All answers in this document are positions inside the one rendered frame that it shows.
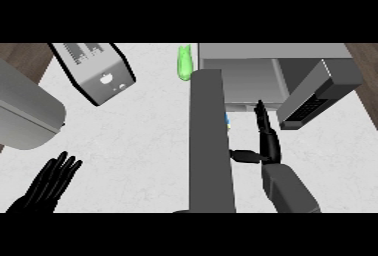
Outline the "silver toaster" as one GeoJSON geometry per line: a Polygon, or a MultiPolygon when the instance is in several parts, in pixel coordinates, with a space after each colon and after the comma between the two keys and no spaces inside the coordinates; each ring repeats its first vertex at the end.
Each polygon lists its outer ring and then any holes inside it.
{"type": "Polygon", "coordinates": [[[135,83],[126,55],[114,43],[51,43],[70,81],[95,106],[101,106],[135,83]]]}

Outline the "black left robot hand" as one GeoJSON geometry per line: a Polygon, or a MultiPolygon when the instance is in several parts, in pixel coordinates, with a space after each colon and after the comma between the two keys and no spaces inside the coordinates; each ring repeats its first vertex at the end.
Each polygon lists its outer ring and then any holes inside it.
{"type": "Polygon", "coordinates": [[[74,156],[69,156],[67,151],[52,158],[45,164],[24,196],[11,205],[8,213],[54,213],[82,165],[83,161],[77,160],[74,156]]]}

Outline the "grey rounded appliance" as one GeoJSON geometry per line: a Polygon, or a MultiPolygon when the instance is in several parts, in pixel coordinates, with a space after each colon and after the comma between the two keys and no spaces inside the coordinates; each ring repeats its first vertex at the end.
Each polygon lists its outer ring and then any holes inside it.
{"type": "Polygon", "coordinates": [[[40,147],[61,132],[66,117],[63,102],[0,59],[0,144],[40,147]]]}

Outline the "dark grey microwave door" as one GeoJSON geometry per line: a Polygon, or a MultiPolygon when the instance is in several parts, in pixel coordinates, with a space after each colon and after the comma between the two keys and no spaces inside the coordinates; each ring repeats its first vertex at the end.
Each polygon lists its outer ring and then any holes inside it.
{"type": "Polygon", "coordinates": [[[201,69],[191,78],[190,211],[235,213],[222,71],[201,69]]]}

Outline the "green bottle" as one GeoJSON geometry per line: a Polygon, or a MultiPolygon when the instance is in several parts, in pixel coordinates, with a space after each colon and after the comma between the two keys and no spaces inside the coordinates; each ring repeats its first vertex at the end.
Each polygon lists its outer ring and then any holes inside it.
{"type": "Polygon", "coordinates": [[[178,55],[178,75],[184,81],[191,79],[191,74],[194,71],[194,61],[193,61],[193,52],[191,46],[179,47],[179,55],[178,55]]]}

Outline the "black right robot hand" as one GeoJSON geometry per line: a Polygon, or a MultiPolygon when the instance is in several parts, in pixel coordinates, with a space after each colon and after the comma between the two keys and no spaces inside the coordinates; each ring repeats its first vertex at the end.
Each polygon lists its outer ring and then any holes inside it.
{"type": "Polygon", "coordinates": [[[260,134],[260,152],[255,152],[253,150],[229,150],[231,158],[240,163],[277,164],[283,160],[281,144],[277,131],[271,126],[263,101],[259,101],[255,112],[260,134]]]}

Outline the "grey microwave body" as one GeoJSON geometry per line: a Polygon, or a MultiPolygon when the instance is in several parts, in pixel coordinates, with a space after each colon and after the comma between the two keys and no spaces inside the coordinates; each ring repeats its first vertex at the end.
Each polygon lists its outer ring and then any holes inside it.
{"type": "Polygon", "coordinates": [[[226,110],[263,103],[284,130],[302,129],[364,82],[342,43],[201,43],[198,67],[222,72],[226,110]]]}

